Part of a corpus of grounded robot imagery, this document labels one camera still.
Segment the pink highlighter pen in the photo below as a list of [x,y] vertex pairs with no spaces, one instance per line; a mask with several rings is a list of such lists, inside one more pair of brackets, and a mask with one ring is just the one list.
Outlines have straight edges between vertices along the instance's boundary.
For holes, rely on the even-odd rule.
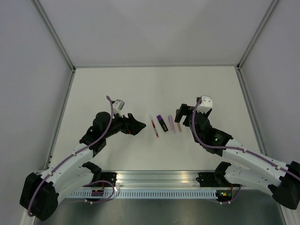
[[171,127],[172,132],[173,132],[174,134],[176,134],[175,124],[174,124],[174,120],[173,120],[172,115],[169,115],[169,116],[168,116],[168,120],[169,120],[169,123],[170,123],[170,127]]

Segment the orange pencil-like pen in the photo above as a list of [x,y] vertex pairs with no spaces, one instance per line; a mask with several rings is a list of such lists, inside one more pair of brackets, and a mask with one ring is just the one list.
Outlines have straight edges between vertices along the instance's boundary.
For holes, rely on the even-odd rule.
[[180,123],[177,123],[177,126],[178,126],[178,131],[179,131],[180,133],[182,133],[182,128],[181,128]]

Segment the black purple-tip highlighter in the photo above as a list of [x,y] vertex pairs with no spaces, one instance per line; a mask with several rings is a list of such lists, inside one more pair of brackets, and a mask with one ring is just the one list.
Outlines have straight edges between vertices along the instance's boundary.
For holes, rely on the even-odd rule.
[[158,115],[157,116],[157,120],[158,120],[160,126],[162,127],[162,130],[164,132],[167,132],[168,128],[167,128],[167,125],[166,125],[165,121],[163,120],[163,117],[161,115]]

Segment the red gel pen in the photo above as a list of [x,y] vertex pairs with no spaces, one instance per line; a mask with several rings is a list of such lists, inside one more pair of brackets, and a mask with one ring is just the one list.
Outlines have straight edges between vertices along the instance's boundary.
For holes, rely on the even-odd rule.
[[152,117],[151,115],[150,115],[150,121],[151,121],[151,123],[152,123],[152,126],[153,126],[153,129],[154,129],[154,132],[155,132],[156,137],[159,138],[159,134],[158,134],[158,131],[157,131],[157,128],[156,128],[154,119],[153,119],[153,117]]

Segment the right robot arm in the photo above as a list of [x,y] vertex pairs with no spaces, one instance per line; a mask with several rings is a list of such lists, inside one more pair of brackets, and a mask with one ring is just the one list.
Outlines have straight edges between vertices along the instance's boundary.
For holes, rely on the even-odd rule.
[[237,167],[221,162],[214,171],[214,182],[219,186],[242,185],[270,195],[280,205],[295,210],[300,203],[300,164],[285,163],[264,154],[255,153],[230,134],[214,128],[209,121],[212,109],[204,112],[198,107],[182,104],[176,110],[175,122],[185,116],[194,141],[207,152],[230,159],[242,165]]

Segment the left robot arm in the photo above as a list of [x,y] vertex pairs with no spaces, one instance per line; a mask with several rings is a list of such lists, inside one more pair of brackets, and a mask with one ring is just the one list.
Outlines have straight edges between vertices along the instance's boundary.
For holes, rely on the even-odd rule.
[[90,184],[98,186],[102,181],[101,168],[91,162],[105,146],[107,138],[121,132],[137,135],[146,124],[127,116],[99,112],[92,126],[78,145],[64,160],[37,174],[30,173],[24,182],[20,205],[29,217],[47,220],[58,205],[78,188]]

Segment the aluminium mounting rail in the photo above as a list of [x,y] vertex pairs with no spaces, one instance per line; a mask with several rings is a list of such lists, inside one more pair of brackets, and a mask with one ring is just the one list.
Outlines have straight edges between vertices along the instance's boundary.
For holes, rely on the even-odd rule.
[[[195,180],[199,172],[193,171],[119,171],[115,187],[126,188],[187,188],[200,187]],[[70,175],[58,175],[47,179],[59,190],[79,189],[87,185],[92,180],[93,174],[87,168],[79,168]],[[240,167],[230,169],[225,173],[225,179],[231,187],[240,185],[251,189],[263,190],[269,185],[277,186],[278,183],[272,179],[261,176],[252,170],[244,170]]]

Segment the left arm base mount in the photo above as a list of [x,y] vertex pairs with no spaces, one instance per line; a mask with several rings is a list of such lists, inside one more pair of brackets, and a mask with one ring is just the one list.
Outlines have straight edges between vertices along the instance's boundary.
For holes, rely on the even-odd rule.
[[92,162],[84,163],[82,167],[87,168],[93,174],[92,180],[84,187],[101,187],[104,189],[111,186],[107,181],[115,186],[117,180],[116,172],[103,172],[98,165]]

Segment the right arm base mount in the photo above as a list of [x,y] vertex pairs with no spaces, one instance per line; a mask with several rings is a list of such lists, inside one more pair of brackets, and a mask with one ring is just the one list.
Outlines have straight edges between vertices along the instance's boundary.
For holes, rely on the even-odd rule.
[[214,172],[199,172],[195,180],[202,188],[229,188],[231,184],[225,179],[225,172],[230,165],[221,162]]

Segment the left aluminium frame post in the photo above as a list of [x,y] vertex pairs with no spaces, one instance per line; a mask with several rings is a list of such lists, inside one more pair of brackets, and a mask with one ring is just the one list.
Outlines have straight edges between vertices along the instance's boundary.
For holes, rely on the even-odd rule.
[[53,39],[53,41],[55,42],[58,51],[60,52],[61,56],[63,57],[64,61],[66,62],[66,64],[68,65],[68,67],[70,68],[70,70],[72,72],[74,72],[76,70],[69,54],[67,53],[58,33],[56,32],[53,23],[51,22],[45,8],[43,7],[41,1],[39,0],[32,0],[31,1],[33,6],[35,7],[37,13],[39,14],[41,20],[43,21],[44,25],[46,26],[51,38]]

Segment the aluminium frame post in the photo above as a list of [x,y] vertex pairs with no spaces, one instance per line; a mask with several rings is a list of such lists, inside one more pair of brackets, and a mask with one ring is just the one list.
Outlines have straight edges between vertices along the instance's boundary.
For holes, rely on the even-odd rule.
[[259,36],[261,35],[263,29],[265,28],[266,24],[268,23],[270,17],[272,16],[274,10],[278,6],[280,0],[272,0],[270,5],[268,6],[265,14],[263,15],[263,18],[261,19],[257,29],[255,30],[250,42],[248,43],[244,53],[242,54],[242,57],[240,58],[239,63],[237,64],[236,68],[237,70],[241,70],[242,66],[245,64],[247,58],[249,57],[249,54],[253,50]]
[[58,51],[60,52],[61,56],[63,57],[64,61],[66,62],[66,64],[68,65],[68,67],[70,68],[70,70],[72,72],[74,72],[76,70],[69,54],[67,53],[58,33],[56,32],[53,23],[51,22],[45,8],[43,7],[41,1],[39,0],[32,0],[31,1],[33,6],[35,7],[37,13],[39,14],[41,20],[43,21],[44,25],[46,26],[51,38],[53,39],[53,41],[55,42]]

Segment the right aluminium frame post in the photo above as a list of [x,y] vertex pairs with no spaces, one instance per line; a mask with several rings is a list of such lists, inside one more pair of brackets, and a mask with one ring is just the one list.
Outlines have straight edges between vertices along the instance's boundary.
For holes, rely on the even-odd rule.
[[237,64],[236,68],[237,70],[241,70],[242,66],[245,64],[247,58],[249,57],[249,54],[253,50],[259,36],[261,35],[263,29],[265,28],[266,24],[268,23],[270,17],[272,16],[274,10],[278,6],[280,0],[272,0],[270,5],[268,6],[265,14],[263,15],[263,18],[261,19],[257,29],[255,30],[250,42],[248,43],[244,53],[242,54],[242,57],[240,58],[239,63]]

